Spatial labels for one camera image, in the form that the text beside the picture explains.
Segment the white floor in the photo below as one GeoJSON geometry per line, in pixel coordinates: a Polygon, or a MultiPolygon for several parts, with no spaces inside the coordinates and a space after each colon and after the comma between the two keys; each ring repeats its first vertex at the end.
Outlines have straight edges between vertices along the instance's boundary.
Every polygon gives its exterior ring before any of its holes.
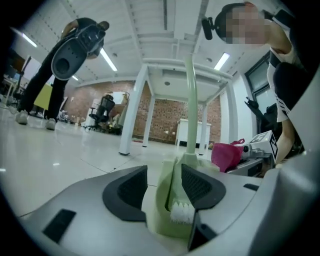
{"type": "MultiPolygon", "coordinates": [[[[0,185],[17,217],[28,216],[75,182],[147,165],[148,189],[142,210],[152,222],[163,158],[181,155],[185,147],[177,151],[174,145],[149,141],[145,148],[132,142],[130,155],[122,156],[118,153],[120,136],[84,131],[62,122],[55,131],[44,125],[45,121],[35,117],[29,117],[28,125],[20,125],[8,110],[0,108],[0,185]]],[[[209,150],[203,157],[210,159],[210,154],[209,150]]],[[[177,254],[186,250],[185,241],[157,237],[177,254]]]]}

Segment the black shirt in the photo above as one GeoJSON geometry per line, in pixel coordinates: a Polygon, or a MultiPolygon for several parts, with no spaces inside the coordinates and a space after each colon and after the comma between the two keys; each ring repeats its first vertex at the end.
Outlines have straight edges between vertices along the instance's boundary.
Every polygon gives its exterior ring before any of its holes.
{"type": "MultiPolygon", "coordinates": [[[[74,30],[72,30],[71,32],[69,32],[67,35],[66,35],[66,39],[69,39],[71,37],[73,37],[78,31],[80,30],[83,30],[84,28],[90,26],[90,25],[96,25],[97,22],[95,22],[93,19],[91,18],[77,18],[76,21],[78,22],[78,27],[74,30]]],[[[99,43],[99,46],[96,50],[94,50],[93,52],[91,52],[89,54],[89,56],[91,56],[92,54],[98,56],[99,53],[100,53],[100,50],[102,49],[102,47],[104,46],[104,40],[102,40],[100,43],[99,43]]]]}

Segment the light green brush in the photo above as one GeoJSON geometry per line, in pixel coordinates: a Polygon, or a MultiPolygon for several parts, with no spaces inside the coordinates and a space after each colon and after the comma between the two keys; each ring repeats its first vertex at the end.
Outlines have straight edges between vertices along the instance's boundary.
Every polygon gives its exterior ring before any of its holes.
{"type": "Polygon", "coordinates": [[[196,169],[205,167],[212,171],[219,168],[206,159],[197,159],[195,154],[198,127],[198,97],[196,75],[192,56],[185,59],[188,84],[188,137],[186,153],[181,158],[167,156],[163,160],[156,194],[154,220],[148,224],[158,234],[188,239],[192,230],[195,209],[182,187],[182,164],[196,169]]]}

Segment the pink bag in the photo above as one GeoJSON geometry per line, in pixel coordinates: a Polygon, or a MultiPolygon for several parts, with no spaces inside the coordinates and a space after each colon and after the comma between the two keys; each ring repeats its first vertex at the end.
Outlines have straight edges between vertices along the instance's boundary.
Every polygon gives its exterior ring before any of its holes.
{"type": "Polygon", "coordinates": [[[220,168],[220,172],[225,173],[228,168],[237,166],[240,162],[241,154],[244,150],[243,146],[235,146],[242,144],[245,139],[242,138],[231,144],[215,143],[213,145],[211,162],[220,168]]]}

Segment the fluorescent light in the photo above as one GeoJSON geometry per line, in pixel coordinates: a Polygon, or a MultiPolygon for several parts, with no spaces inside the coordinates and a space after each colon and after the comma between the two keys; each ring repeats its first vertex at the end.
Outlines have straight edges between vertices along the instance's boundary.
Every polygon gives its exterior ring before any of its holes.
{"type": "Polygon", "coordinates": [[[37,47],[36,43],[32,41],[29,37],[27,37],[24,33],[20,32],[19,30],[15,29],[14,27],[11,27],[12,31],[18,34],[19,36],[23,37],[25,40],[27,40],[30,44],[32,44],[34,47],[37,47]]]}
{"type": "Polygon", "coordinates": [[[111,59],[109,58],[109,56],[107,55],[107,53],[105,52],[105,50],[103,48],[101,48],[100,50],[101,55],[104,57],[105,61],[108,62],[110,68],[116,72],[118,71],[118,69],[116,68],[116,66],[113,64],[113,62],[111,61],[111,59]]]}
{"type": "Polygon", "coordinates": [[[218,63],[215,65],[214,69],[215,70],[220,70],[222,68],[222,66],[225,64],[225,62],[227,61],[227,59],[229,59],[230,54],[228,53],[223,53],[222,57],[220,58],[220,60],[218,61],[218,63]]]}

